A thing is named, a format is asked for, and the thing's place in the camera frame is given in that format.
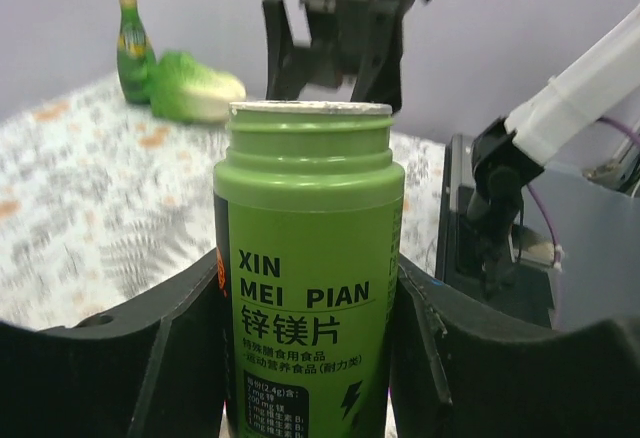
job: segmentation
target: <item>robotic arm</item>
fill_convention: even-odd
[[[352,100],[402,106],[402,20],[415,0],[301,0],[310,45],[294,44],[282,0],[265,0],[268,99],[297,99],[307,84],[355,81]],[[476,189],[466,218],[483,269],[495,274],[522,210],[522,188],[573,136],[640,86],[640,8],[473,145]],[[492,277],[490,281],[500,281]]]
[[[640,86],[640,6],[558,77],[474,141],[466,217],[485,270],[505,261],[521,190],[571,138]],[[500,284],[498,276],[489,282]]]

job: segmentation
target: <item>green supplement bottle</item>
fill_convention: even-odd
[[[234,438],[383,438],[404,170],[391,108],[231,105],[215,167]]]
[[[125,100],[149,103],[149,67],[156,62],[149,37],[138,14],[138,0],[120,0],[118,37],[118,77]]]

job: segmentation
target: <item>green vegetable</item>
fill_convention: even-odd
[[[198,63],[189,53],[166,52],[150,69],[154,116],[175,121],[224,121],[229,103],[247,93],[234,75]]]

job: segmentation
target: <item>table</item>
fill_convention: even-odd
[[[74,326],[215,247],[227,144],[224,127],[127,105],[115,74],[3,121],[0,319]],[[407,171],[401,252],[433,272],[444,146],[392,133],[391,148]]]

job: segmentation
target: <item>bottle label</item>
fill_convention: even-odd
[[[215,213],[232,428],[383,437],[402,199],[293,213],[215,196]]]
[[[128,23],[122,27],[118,49],[131,58],[144,58],[147,51],[147,36],[140,26]]]

